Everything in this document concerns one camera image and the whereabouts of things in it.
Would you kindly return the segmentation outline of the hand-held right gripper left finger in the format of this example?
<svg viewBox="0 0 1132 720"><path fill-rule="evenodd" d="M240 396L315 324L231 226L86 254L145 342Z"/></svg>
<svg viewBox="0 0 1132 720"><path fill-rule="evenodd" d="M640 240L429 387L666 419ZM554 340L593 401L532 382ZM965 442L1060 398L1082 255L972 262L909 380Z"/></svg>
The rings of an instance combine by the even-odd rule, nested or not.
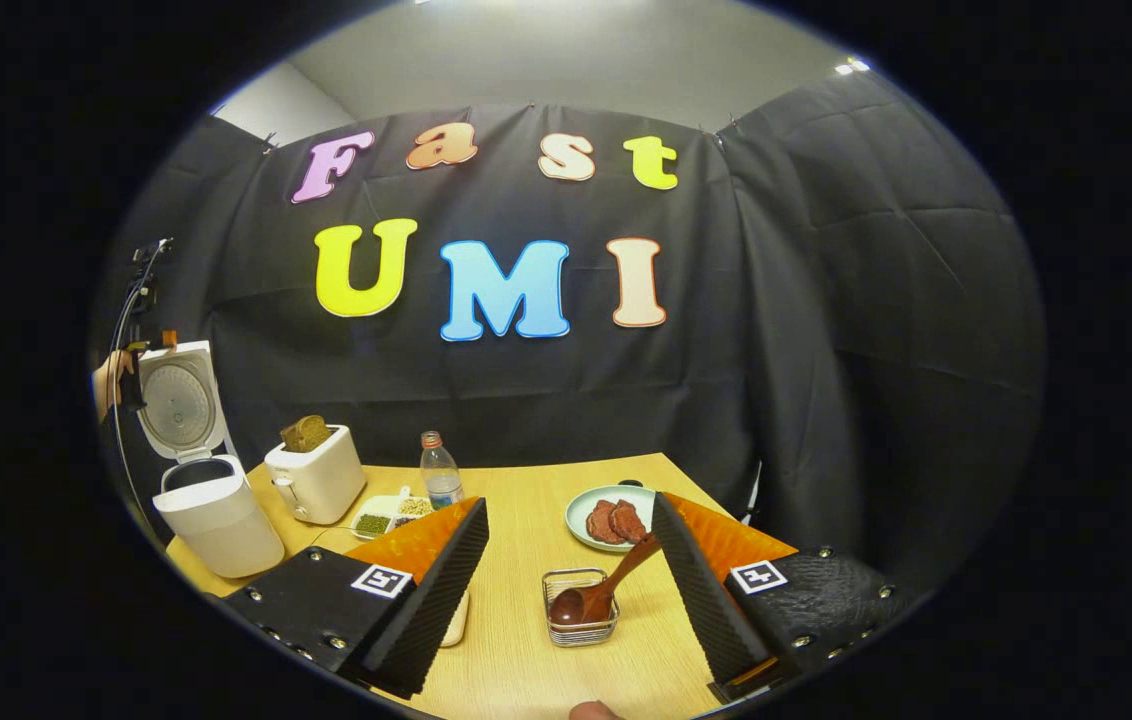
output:
<svg viewBox="0 0 1132 720"><path fill-rule="evenodd" d="M466 498L348 551L305 547L224 597L224 609L310 665L409 700L488 539L487 502Z"/></svg>

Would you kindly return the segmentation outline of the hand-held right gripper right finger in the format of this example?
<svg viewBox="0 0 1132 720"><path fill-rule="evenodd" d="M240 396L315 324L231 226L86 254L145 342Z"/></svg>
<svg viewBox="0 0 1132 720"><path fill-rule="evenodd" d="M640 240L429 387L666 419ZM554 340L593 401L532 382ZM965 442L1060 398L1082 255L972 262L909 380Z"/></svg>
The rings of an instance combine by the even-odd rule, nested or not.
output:
<svg viewBox="0 0 1132 720"><path fill-rule="evenodd" d="M839 665L912 606L912 588L850 552L786 545L671 492L650 533L724 705Z"/></svg>

